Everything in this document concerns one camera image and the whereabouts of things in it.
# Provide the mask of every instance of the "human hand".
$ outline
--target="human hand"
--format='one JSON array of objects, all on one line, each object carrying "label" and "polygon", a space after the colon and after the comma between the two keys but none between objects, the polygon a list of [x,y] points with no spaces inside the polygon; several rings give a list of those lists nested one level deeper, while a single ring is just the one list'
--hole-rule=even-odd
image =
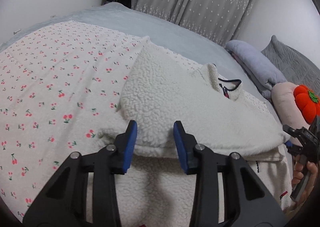
[{"label": "human hand", "polygon": [[[297,185],[300,182],[300,180],[303,178],[303,174],[301,172],[303,170],[303,165],[299,163],[299,160],[300,160],[300,155],[298,155],[295,158],[296,163],[295,163],[294,171],[293,171],[293,179],[291,181],[292,187]],[[306,201],[307,198],[309,197],[311,191],[313,190],[313,187],[315,185],[317,175],[318,175],[318,168],[319,168],[319,165],[316,165],[315,163],[311,163],[308,161],[307,169],[310,171],[310,178],[308,180],[306,188],[304,189],[304,191],[301,195],[300,200],[297,202],[297,206],[299,206],[304,201]]]}]

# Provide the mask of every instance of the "mattress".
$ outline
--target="mattress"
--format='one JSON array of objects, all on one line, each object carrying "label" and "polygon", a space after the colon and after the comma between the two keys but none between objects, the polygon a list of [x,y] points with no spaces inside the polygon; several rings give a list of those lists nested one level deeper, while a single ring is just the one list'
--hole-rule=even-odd
[{"label": "mattress", "polygon": [[[55,29],[55,32],[50,31],[50,33],[56,33],[55,39],[52,39],[52,43],[50,43],[55,44],[55,46],[50,44],[47,46],[47,43],[40,43],[44,26],[70,20],[83,22],[82,26],[88,27],[90,33],[85,35],[83,27],[81,29],[73,28],[75,24],[73,21],[70,22],[69,27],[68,25],[67,27],[62,27],[60,23],[60,25],[52,26],[51,29]],[[65,39],[65,35],[68,34],[68,31],[65,31],[66,29],[74,30],[74,32],[70,33],[68,42],[61,42],[59,40],[60,37]],[[114,32],[109,29],[117,29],[121,32]],[[114,41],[111,44],[113,46],[111,48],[99,43],[99,39],[101,40],[102,36],[104,37],[104,42],[108,41],[106,39],[108,33],[112,41]],[[28,36],[25,38],[25,42],[22,42],[24,41],[22,37],[26,35]],[[196,62],[215,63],[218,71],[224,77],[241,79],[247,92],[260,100],[264,100],[241,67],[222,47],[177,25],[132,11],[120,4],[111,3],[34,25],[0,47],[0,51],[5,51],[1,62],[6,62],[6,64],[0,64],[3,69],[3,71],[1,70],[3,78],[5,78],[4,84],[1,85],[3,90],[6,89],[2,91],[2,98],[7,96],[10,91],[16,91],[16,88],[19,89],[19,93],[26,93],[23,98],[16,98],[17,95],[13,97],[13,94],[8,94],[6,99],[6,102],[12,102],[11,107],[23,105],[24,119],[23,121],[21,119],[21,122],[19,119],[18,125],[16,125],[16,118],[21,115],[17,115],[9,107],[1,108],[2,118],[5,118],[2,119],[2,126],[5,129],[5,133],[8,134],[8,138],[1,141],[3,147],[0,163],[1,197],[18,219],[22,220],[23,215],[41,187],[69,152],[78,150],[82,154],[87,154],[97,151],[103,145],[95,138],[97,127],[99,125],[102,127],[104,124],[103,120],[98,118],[101,115],[108,117],[116,110],[121,85],[129,74],[127,70],[133,64],[135,55],[138,54],[138,51],[132,52],[132,48],[136,47],[135,45],[140,45],[142,39],[139,37],[145,35],[148,35],[154,43],[182,54],[184,57],[181,57],[180,62],[190,69],[197,65]],[[82,46],[81,43],[85,41],[94,42],[94,45],[90,43],[91,45]],[[70,53],[67,50],[63,50],[71,43],[76,45],[78,49],[74,50],[73,46],[70,46],[72,48]],[[48,52],[48,55],[41,53],[42,50],[39,50],[36,44],[40,44],[41,48]],[[24,50],[20,51],[20,46],[17,45],[24,45]],[[101,48],[101,52],[96,49],[95,45]],[[79,58],[82,53],[85,53],[88,59]],[[122,54],[126,58],[126,63],[116,60],[123,57]],[[96,62],[99,58],[102,58],[108,64],[106,65],[107,67],[103,68],[104,76],[97,76],[98,66],[90,63]],[[67,65],[66,59],[72,60],[69,65]],[[118,63],[121,64],[122,69],[118,69]],[[110,77],[108,82],[104,82],[105,76],[110,75],[112,75],[112,78]],[[45,91],[30,91],[28,88],[30,86],[33,87],[33,83],[30,83],[33,80],[35,81],[34,86],[41,86]],[[58,81],[61,81],[58,84],[61,89],[54,89]],[[73,87],[73,83],[77,85],[76,88],[73,88],[74,90],[64,90],[70,86]],[[87,104],[102,103],[95,100],[94,97],[92,99],[88,98],[93,89],[99,91],[96,94],[96,98],[106,98],[107,107],[104,105],[88,107],[89,105]],[[75,96],[80,96],[81,98],[75,100]],[[72,98],[73,106],[68,107],[67,101]],[[61,104],[64,104],[63,109],[58,111],[58,107]],[[44,115],[33,113],[33,111],[39,111],[44,106],[48,109],[48,112],[44,113]],[[80,118],[77,113],[83,109],[87,111],[87,115],[82,115]],[[49,116],[49,114],[56,112],[62,112],[62,114]],[[55,127],[58,123],[66,127],[76,125],[83,129],[81,131],[73,129],[71,131],[72,134],[67,134],[70,131],[66,130],[62,131],[62,133],[50,132],[52,130],[50,127]],[[43,134],[41,138],[36,134],[38,130],[39,134]],[[30,139],[32,137],[26,134],[27,131],[34,136],[35,140]],[[9,133],[14,132],[19,132],[19,134],[9,135]],[[60,145],[65,145],[62,153],[57,152],[60,149]],[[21,146],[24,147],[25,154],[20,150]],[[41,147],[42,152],[36,152],[39,147]],[[31,167],[26,164],[30,159],[35,160]],[[290,188],[290,176],[286,158],[278,163],[256,161],[251,162],[250,165],[275,196],[279,205],[282,208],[288,205],[284,202],[288,201],[288,199],[281,197],[281,193],[285,190],[289,191]],[[37,173],[37,170],[41,172],[41,167],[43,166],[48,167],[46,174]],[[135,188],[131,189],[133,180],[137,184]],[[194,176],[182,174],[177,160],[136,156],[133,159],[130,172],[125,176],[117,177],[116,183],[120,216],[124,226],[139,226],[141,224],[147,224],[147,226],[159,226],[160,224],[161,226],[163,215],[170,215],[170,217],[166,217],[167,224],[165,225],[167,226],[187,225],[191,216],[195,179]],[[173,199],[177,194],[181,195],[181,198]],[[128,203],[130,199],[135,201],[134,204]]]}]

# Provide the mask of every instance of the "white blanket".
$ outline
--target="white blanket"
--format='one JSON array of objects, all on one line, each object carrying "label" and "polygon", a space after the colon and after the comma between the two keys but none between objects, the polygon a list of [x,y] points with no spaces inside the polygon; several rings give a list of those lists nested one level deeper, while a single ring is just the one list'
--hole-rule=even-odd
[{"label": "white blanket", "polygon": [[148,43],[121,91],[119,117],[104,133],[115,137],[135,120],[135,154],[168,158],[177,157],[172,134],[177,120],[198,143],[224,155],[257,155],[289,139],[269,112],[245,98],[242,85],[228,93],[230,99],[220,93],[213,64],[190,73],[163,48]]},{"label": "white blanket", "polygon": [[[0,57],[0,196],[22,220],[55,170],[73,152],[105,145],[100,128],[118,117],[120,92],[149,38],[99,26],[62,22],[15,42]],[[201,65],[166,50],[185,70]],[[252,103],[265,104],[245,93]],[[281,208],[290,202],[290,176],[283,148],[249,162]],[[134,156],[116,176],[123,226],[187,226],[194,176],[178,160]]]}]

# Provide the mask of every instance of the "silver screw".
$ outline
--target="silver screw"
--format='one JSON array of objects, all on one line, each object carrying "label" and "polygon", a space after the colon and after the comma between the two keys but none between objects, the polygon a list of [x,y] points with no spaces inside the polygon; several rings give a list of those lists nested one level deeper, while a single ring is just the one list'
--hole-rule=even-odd
[{"label": "silver screw", "polygon": [[240,154],[237,152],[231,153],[231,157],[234,158],[235,160],[238,160],[240,158]]},{"label": "silver screw", "polygon": [[79,156],[80,156],[79,152],[73,152],[70,154],[70,158],[72,158],[72,159],[77,159],[77,158],[79,158]]},{"label": "silver screw", "polygon": [[116,150],[117,149],[117,147],[116,147],[116,145],[114,145],[114,144],[109,144],[108,146],[107,146],[107,150],[108,151],[114,151],[114,150]]},{"label": "silver screw", "polygon": [[196,144],[196,149],[197,150],[204,150],[205,146],[203,144]]}]

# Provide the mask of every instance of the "bed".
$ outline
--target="bed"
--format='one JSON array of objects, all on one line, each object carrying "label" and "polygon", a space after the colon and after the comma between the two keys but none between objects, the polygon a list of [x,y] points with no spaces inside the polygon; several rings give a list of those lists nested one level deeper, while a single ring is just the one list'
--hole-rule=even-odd
[{"label": "bed", "polygon": [[[173,51],[180,64],[189,69],[214,63],[223,77],[241,79],[244,90],[264,102],[280,123],[272,105],[226,50],[175,24],[118,3],[36,24],[0,46],[0,74],[6,78],[1,82],[1,198],[19,220],[72,151],[87,154],[103,146],[97,129],[105,126],[104,119],[116,110],[122,85],[146,36]],[[99,66],[92,65],[98,59],[109,65],[100,76]],[[106,73],[112,75],[107,82]],[[73,104],[68,105],[65,99]],[[19,108],[23,119],[14,109],[19,105],[23,107]],[[58,123],[65,126],[61,133],[54,130]],[[284,210],[291,202],[292,167],[283,146],[278,148],[278,155],[276,160],[257,158],[249,164]],[[123,225],[188,225],[194,186],[194,176],[184,175],[177,160],[134,156],[128,174],[116,179]],[[223,221],[223,210],[220,216]]]}]

